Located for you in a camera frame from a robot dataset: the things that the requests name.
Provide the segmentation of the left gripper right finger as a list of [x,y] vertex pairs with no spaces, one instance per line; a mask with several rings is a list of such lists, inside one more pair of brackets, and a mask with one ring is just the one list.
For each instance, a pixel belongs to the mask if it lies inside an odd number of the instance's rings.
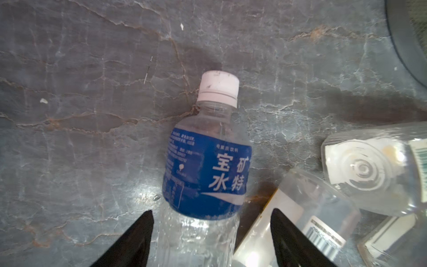
[[279,267],[334,267],[335,264],[279,209],[274,208],[270,219],[271,235]]

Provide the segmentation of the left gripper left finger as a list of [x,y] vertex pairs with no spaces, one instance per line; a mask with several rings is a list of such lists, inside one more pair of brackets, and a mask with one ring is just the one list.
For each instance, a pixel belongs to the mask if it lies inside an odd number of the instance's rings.
[[91,267],[145,267],[153,226],[153,213],[148,210]]

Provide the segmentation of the yellow label clear bottle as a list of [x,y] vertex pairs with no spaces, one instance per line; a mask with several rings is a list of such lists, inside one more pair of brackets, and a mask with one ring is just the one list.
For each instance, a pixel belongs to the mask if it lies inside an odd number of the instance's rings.
[[291,169],[257,217],[232,258],[234,267],[276,267],[270,227],[277,208],[329,260],[334,261],[361,218],[356,205],[317,176]]

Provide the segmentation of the green white label small bottle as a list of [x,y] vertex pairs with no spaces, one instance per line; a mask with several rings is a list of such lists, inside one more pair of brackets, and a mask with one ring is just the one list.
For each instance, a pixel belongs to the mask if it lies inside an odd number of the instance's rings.
[[427,211],[388,217],[359,244],[368,267],[425,267],[427,265]]

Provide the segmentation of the red white label square bottle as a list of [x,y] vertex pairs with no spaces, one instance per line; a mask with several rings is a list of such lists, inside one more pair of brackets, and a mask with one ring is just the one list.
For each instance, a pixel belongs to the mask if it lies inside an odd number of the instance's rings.
[[324,177],[363,210],[406,216],[427,207],[427,123],[334,133],[321,146]]

